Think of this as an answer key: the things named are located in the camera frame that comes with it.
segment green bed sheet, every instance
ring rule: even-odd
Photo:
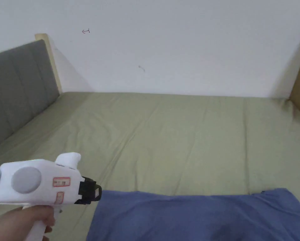
[[[79,152],[104,189],[300,200],[300,112],[284,99],[65,93],[0,145],[4,162]],[[85,240],[97,203],[64,207],[52,240]],[[0,205],[0,215],[14,208]]]

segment pen mark on wall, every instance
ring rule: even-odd
[[[83,29],[82,33],[85,34],[85,32],[89,32],[90,33],[89,28],[87,30]]]
[[[139,68],[142,69],[143,72],[145,72],[145,69],[142,66],[139,65]]]

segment gray upholstered headboard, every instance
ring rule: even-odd
[[[0,143],[59,96],[44,40],[0,53]]]

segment blue cloth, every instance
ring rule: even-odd
[[[300,240],[300,203],[287,189],[234,196],[103,191],[87,241]]]

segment hand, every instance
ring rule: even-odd
[[[47,227],[45,233],[55,225],[54,209],[51,206],[22,207],[9,211],[0,218],[0,241],[24,241],[34,222],[42,221]]]

